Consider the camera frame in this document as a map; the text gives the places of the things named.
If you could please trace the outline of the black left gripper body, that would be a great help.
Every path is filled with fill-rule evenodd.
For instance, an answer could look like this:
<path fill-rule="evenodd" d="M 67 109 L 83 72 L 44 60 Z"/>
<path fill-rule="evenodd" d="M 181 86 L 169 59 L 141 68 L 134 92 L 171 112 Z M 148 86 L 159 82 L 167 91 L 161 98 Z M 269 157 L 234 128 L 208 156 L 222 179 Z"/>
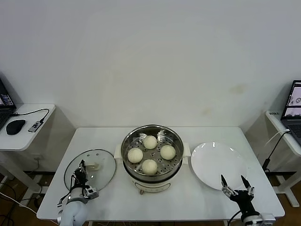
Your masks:
<path fill-rule="evenodd" d="M 82 173 L 81 169 L 76 169 L 72 175 L 72 178 L 74 179 L 71 188 L 88 188 L 87 185 L 87 174 Z"/>

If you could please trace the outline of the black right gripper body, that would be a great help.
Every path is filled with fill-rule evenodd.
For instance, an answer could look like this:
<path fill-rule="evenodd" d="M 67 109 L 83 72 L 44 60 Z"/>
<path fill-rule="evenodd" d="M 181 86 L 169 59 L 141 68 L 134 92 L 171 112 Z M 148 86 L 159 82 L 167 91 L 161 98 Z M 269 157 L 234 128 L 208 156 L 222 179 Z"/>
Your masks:
<path fill-rule="evenodd" d="M 241 212 L 254 212 L 252 205 L 254 195 L 247 190 L 235 190 L 235 193 L 230 196 L 230 200 L 237 203 Z"/>

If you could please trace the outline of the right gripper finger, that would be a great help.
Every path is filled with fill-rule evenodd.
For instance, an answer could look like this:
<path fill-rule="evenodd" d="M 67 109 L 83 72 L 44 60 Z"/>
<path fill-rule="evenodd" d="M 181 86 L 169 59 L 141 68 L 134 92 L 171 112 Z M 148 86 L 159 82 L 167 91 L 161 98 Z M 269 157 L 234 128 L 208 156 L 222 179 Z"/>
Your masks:
<path fill-rule="evenodd" d="M 250 185 L 249 181 L 241 175 L 242 182 L 247 190 L 248 195 L 253 195 L 254 194 L 254 187 Z"/>
<path fill-rule="evenodd" d="M 221 184 L 222 184 L 222 191 L 227 197 L 237 195 L 237 192 L 228 186 L 226 179 L 224 178 L 223 175 L 221 175 Z"/>

